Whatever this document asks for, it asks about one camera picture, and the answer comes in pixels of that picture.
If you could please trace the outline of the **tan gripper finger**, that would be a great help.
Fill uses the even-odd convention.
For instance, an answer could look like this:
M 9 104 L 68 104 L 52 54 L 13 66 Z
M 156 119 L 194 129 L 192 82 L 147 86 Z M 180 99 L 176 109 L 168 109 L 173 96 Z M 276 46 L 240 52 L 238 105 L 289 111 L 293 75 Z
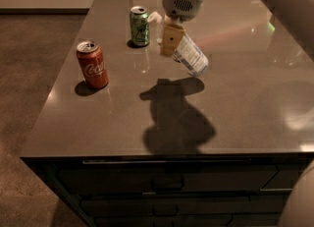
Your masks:
M 161 54 L 164 56 L 172 56 L 178 48 L 183 36 L 185 28 L 178 20 L 165 17 L 163 24 L 163 38 L 161 42 Z

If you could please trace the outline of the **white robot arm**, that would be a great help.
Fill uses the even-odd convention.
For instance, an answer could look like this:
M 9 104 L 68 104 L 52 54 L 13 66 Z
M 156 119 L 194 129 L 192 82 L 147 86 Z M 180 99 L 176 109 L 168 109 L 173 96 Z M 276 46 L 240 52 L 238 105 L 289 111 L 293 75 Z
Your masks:
M 174 8 L 175 0 L 163 0 L 166 14 L 189 21 L 198 12 L 185 14 Z M 314 54 L 314 0 L 261 0 L 284 25 L 308 56 Z M 278 227 L 314 227 L 314 161 L 302 172 L 292 190 Z

